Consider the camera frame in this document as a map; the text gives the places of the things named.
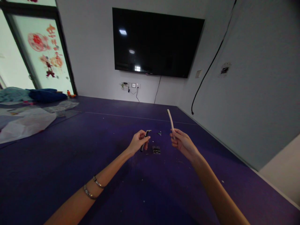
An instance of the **purple carpet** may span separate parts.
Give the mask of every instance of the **purple carpet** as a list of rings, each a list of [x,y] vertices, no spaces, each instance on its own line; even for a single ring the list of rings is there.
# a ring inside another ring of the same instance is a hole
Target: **purple carpet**
[[[195,171],[170,144],[167,108],[251,224],[299,224],[300,211],[177,107],[76,101],[78,112],[0,146],[0,224],[43,224],[140,129],[152,130],[149,149],[125,163],[80,224],[219,224]]]

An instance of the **blue cloth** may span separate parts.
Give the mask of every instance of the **blue cloth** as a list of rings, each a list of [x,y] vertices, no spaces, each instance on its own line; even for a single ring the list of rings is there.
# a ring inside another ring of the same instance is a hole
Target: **blue cloth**
[[[56,102],[68,98],[67,95],[63,93],[59,93],[57,92],[56,89],[52,89],[52,88],[38,89],[38,90],[31,89],[29,91],[30,91],[29,97],[41,103],[51,103],[51,102]]]
[[[0,90],[0,102],[20,102],[32,101],[29,95],[30,91],[18,87],[8,87]]]

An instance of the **bracelet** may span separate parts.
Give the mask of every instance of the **bracelet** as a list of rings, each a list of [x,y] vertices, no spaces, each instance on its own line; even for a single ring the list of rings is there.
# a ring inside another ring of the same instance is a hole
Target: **bracelet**
[[[83,186],[83,189],[84,189],[84,192],[86,193],[86,195],[87,195],[90,199],[92,199],[92,200],[96,200],[96,199],[97,199],[97,197],[94,197],[94,196],[87,190],[87,185],[86,185],[86,184]]]
[[[98,185],[99,188],[104,189],[106,186],[102,186],[96,179],[96,175],[94,175],[94,182]]]

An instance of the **black cable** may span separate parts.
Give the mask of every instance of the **black cable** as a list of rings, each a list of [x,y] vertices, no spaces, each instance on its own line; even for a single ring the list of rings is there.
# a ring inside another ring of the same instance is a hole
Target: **black cable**
[[[137,97],[138,102],[140,102],[140,100],[138,99],[138,87],[137,87],[137,95],[136,95],[136,97]]]
[[[162,78],[162,76],[160,75],[160,79],[161,78]],[[159,79],[159,83],[158,83],[158,87],[157,87],[157,92],[158,92],[158,88],[159,88],[159,84],[160,84],[160,79]],[[154,104],[155,104],[155,101],[156,101],[157,92],[156,92],[156,95],[155,95]]]
[[[212,64],[213,64],[213,62],[214,62],[216,56],[218,55],[219,50],[220,50],[220,48],[221,48],[221,46],[222,46],[222,44],[223,44],[223,41],[224,41],[224,39],[225,39],[225,36],[226,36],[226,34],[227,34],[227,31],[228,31],[228,28],[229,28],[229,25],[230,25],[230,22],[231,22],[231,18],[232,18],[232,15],[233,15],[233,9],[234,9],[235,3],[237,3],[237,0],[234,1],[233,7],[232,7],[232,10],[231,10],[230,20],[229,20],[229,23],[228,23],[228,25],[227,25],[227,29],[226,29],[226,32],[225,32],[225,34],[224,34],[223,40],[221,41],[221,44],[220,44],[220,46],[219,46],[219,48],[218,48],[218,50],[217,50],[217,53],[216,53],[215,57],[213,58],[212,63],[210,64],[210,66],[209,66],[208,70],[206,71],[205,75],[203,76],[202,81],[201,81],[201,83],[200,83],[200,86],[198,87],[198,90],[197,90],[197,92],[196,92],[196,94],[195,94],[195,97],[194,97],[194,100],[193,100],[193,103],[192,103],[192,107],[191,107],[192,115],[194,115],[194,112],[193,112],[194,101],[195,101],[195,98],[196,98],[196,96],[197,96],[197,94],[198,94],[198,91],[199,91],[199,89],[200,89],[200,87],[201,87],[201,84],[202,84],[204,78],[206,77],[206,75],[207,75],[207,73],[208,73],[210,67],[212,66]]]

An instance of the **black television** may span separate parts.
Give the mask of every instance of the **black television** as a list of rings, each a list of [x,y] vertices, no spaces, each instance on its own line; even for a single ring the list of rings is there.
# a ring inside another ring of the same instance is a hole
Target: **black television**
[[[187,78],[204,19],[113,8],[115,69]]]

